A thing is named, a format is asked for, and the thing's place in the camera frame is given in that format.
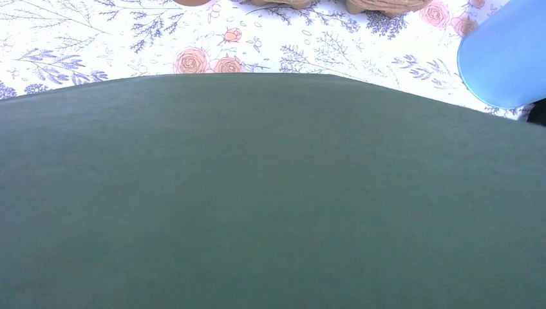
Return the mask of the green brown paper bag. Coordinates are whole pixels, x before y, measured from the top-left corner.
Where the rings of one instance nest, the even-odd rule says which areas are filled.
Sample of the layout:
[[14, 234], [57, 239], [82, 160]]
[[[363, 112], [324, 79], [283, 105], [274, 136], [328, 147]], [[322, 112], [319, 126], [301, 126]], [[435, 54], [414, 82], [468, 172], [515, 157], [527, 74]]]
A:
[[1, 101], [2, 308], [544, 308], [545, 129], [333, 75]]

